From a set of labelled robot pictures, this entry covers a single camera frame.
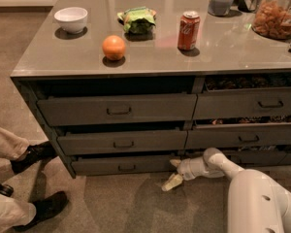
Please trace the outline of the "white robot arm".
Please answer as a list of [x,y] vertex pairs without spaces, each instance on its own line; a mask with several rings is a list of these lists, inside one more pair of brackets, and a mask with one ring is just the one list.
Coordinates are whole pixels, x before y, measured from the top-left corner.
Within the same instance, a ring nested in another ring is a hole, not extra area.
[[197,177],[229,179],[227,233],[291,233],[291,192],[268,175],[244,169],[216,148],[171,164],[177,171],[162,185],[164,191]]

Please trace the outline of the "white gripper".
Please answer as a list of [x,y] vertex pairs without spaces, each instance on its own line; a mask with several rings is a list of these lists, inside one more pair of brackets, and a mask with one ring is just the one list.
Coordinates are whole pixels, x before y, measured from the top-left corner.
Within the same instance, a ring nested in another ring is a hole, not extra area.
[[178,174],[172,174],[168,180],[162,185],[163,191],[169,191],[176,186],[182,184],[183,179],[186,181],[194,180],[203,176],[206,172],[205,162],[202,157],[171,159],[170,163],[177,168]]

